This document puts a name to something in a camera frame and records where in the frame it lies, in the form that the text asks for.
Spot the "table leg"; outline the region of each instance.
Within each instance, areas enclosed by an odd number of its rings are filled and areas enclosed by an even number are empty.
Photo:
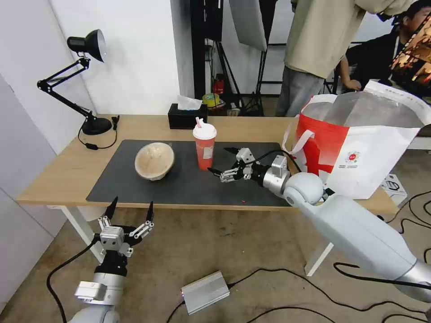
[[[327,239],[323,239],[319,247],[313,252],[307,264],[304,267],[307,276],[313,276],[314,272],[319,268],[320,264],[326,258],[334,245]]]
[[[82,240],[89,245],[93,240],[94,232],[84,219],[79,209],[76,206],[60,206],[59,208],[63,211]],[[105,255],[102,254],[102,245],[100,242],[97,242],[90,250],[96,259],[102,263]]]

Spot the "black desk lamp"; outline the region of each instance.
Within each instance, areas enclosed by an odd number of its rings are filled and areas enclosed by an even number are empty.
[[[94,30],[90,32],[85,38],[82,37],[69,37],[67,39],[67,46],[76,54],[81,57],[72,65],[62,69],[50,77],[40,80],[37,82],[37,87],[48,93],[50,96],[53,96],[57,100],[63,102],[67,106],[71,107],[76,112],[79,112],[85,117],[85,122],[83,123],[81,129],[82,132],[86,135],[99,135],[104,132],[107,132],[111,128],[111,121],[105,118],[97,118],[93,116],[92,111],[86,108],[83,108],[76,103],[73,103],[56,93],[53,88],[57,85],[67,81],[68,79],[78,75],[82,71],[88,69],[90,65],[90,59],[85,56],[85,53],[90,54],[92,57],[97,59],[98,61],[103,62],[106,57],[105,50],[105,39],[103,37],[102,31],[100,29]],[[66,72],[76,65],[81,65],[82,68],[78,71],[64,77],[58,77],[60,74]]]

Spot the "tissue box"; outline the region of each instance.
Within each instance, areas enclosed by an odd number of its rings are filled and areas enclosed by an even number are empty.
[[[201,105],[199,110],[178,110],[178,104],[172,103],[167,118],[171,129],[193,129],[196,125],[196,117],[207,122],[208,110],[206,105]]]

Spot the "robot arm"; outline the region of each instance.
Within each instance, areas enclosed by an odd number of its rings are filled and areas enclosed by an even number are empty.
[[[338,194],[327,196],[327,190],[315,174],[290,176],[285,156],[277,156],[270,167],[261,165],[254,162],[248,148],[238,150],[236,157],[233,169],[210,171],[223,183],[252,179],[284,198],[291,206],[300,209],[325,238],[364,270],[389,280],[431,286],[431,266],[411,253],[399,232],[354,200]],[[316,206],[323,197],[325,201]],[[414,299],[431,302],[431,290],[396,287]]]
[[[75,296],[89,305],[76,313],[69,323],[117,323],[118,305],[123,294],[123,283],[127,276],[127,261],[133,255],[133,246],[153,230],[153,202],[148,208],[146,220],[139,227],[112,225],[118,198],[98,218],[100,242],[105,253],[103,263],[94,271],[91,282],[81,281]]]

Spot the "white cup lid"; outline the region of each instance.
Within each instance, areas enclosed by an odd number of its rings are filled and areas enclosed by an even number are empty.
[[[196,125],[193,129],[193,137],[201,140],[213,139],[217,136],[217,130],[212,124],[204,123],[203,119],[199,119],[201,128]]]

